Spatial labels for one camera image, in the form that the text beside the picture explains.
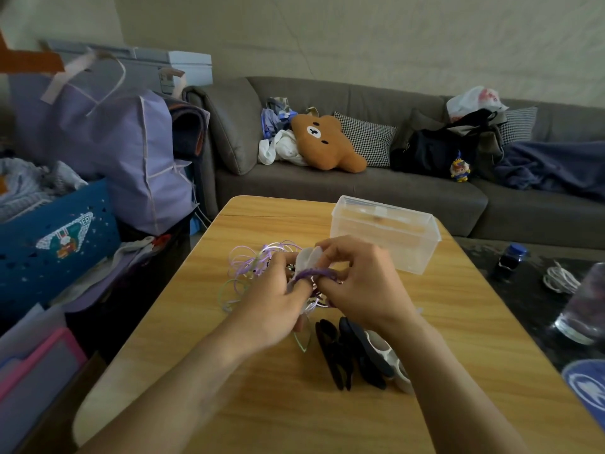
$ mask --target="hand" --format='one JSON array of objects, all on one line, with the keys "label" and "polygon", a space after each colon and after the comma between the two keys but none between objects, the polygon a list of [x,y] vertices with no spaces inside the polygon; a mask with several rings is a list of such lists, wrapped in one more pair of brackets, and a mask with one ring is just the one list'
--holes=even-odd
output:
[{"label": "hand", "polygon": [[276,252],[268,268],[255,280],[233,312],[221,323],[248,353],[255,353],[280,342],[292,330],[300,331],[300,312],[311,296],[313,286],[299,280],[285,294],[286,266],[296,261],[296,252]]},{"label": "hand", "polygon": [[397,327],[419,317],[387,250],[352,236],[315,245],[324,250],[319,267],[350,262],[350,267],[339,273],[342,284],[322,277],[317,286],[351,320],[383,335],[391,325]]}]

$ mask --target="blue storage bin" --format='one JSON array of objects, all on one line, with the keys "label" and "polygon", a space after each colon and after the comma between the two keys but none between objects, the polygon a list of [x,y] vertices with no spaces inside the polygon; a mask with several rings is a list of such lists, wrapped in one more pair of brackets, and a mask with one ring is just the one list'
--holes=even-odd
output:
[{"label": "blue storage bin", "polygon": [[0,224],[0,319],[48,305],[119,245],[104,180]]}]

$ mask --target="white box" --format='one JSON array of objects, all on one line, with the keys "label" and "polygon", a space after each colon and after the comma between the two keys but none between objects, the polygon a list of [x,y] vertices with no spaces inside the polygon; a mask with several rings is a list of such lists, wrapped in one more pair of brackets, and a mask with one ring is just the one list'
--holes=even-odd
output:
[{"label": "white box", "polygon": [[330,237],[347,234],[388,249],[397,269],[414,274],[424,272],[441,242],[430,213],[341,196],[332,211]]},{"label": "white box", "polygon": [[[184,71],[187,84],[191,86],[212,84],[212,58],[208,54],[60,40],[47,40],[47,45],[51,51],[59,53],[64,64],[85,54],[88,48],[111,52],[126,68],[126,79],[121,89],[147,88],[170,95],[174,89],[175,78],[160,74],[160,68],[164,67]],[[101,60],[87,70],[87,73],[80,73],[76,76],[73,83],[98,98],[109,92],[121,75],[122,70],[117,63],[112,60]]]}]

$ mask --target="wall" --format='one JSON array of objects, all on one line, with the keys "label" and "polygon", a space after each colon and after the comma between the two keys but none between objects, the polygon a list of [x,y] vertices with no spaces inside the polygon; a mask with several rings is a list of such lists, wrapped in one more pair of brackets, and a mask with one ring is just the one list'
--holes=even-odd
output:
[{"label": "wall", "polygon": [[[122,45],[114,0],[3,0],[0,28],[13,49],[39,50],[46,38]],[[9,117],[6,76],[0,75],[0,119]]]},{"label": "wall", "polygon": [[431,94],[484,84],[503,97],[605,106],[605,0],[116,5],[127,44],[210,53],[218,79],[280,75]]}]

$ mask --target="navy blanket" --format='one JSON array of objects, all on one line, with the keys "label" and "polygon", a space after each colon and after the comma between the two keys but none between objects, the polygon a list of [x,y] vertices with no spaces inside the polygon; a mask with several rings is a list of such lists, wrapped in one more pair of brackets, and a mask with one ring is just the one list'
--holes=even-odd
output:
[{"label": "navy blanket", "polygon": [[496,178],[515,189],[566,192],[605,202],[605,142],[518,142],[504,147]]}]

